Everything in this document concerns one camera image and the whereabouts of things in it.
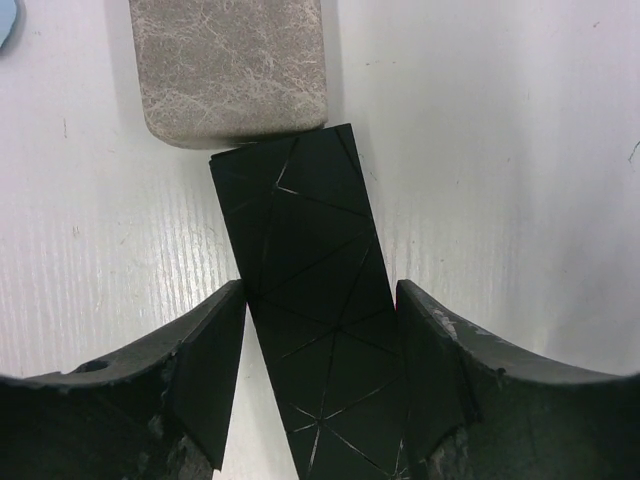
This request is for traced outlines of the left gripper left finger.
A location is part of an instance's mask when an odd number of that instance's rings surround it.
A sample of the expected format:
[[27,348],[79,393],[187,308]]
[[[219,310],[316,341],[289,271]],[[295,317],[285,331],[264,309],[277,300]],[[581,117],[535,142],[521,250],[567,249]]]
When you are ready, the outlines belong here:
[[246,303],[240,281],[74,371],[38,378],[32,418],[60,470],[220,468]]

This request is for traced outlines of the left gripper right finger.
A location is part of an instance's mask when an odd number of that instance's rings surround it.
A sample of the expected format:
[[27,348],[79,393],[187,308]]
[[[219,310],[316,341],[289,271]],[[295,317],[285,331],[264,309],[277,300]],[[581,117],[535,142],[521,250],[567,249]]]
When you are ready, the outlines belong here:
[[516,346],[397,284],[413,465],[622,465],[625,380]]

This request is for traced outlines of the black rectangular case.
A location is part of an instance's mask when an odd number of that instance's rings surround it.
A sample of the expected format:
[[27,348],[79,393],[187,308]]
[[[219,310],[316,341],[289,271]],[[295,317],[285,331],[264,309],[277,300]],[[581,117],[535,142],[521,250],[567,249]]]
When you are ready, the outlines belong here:
[[351,126],[210,169],[298,476],[408,478],[398,322]]

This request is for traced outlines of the grey glasses case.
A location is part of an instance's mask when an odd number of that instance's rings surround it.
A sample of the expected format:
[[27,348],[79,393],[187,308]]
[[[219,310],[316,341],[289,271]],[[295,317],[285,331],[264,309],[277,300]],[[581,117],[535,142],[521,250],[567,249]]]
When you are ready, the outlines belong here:
[[318,1],[132,1],[144,120],[187,149],[323,126]]

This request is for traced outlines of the blue cloth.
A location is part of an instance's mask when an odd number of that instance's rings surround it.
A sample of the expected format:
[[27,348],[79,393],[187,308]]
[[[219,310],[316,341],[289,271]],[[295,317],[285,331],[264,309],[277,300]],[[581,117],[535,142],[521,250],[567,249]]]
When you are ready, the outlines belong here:
[[19,40],[24,25],[25,7],[21,0],[0,1],[1,51],[8,51]]

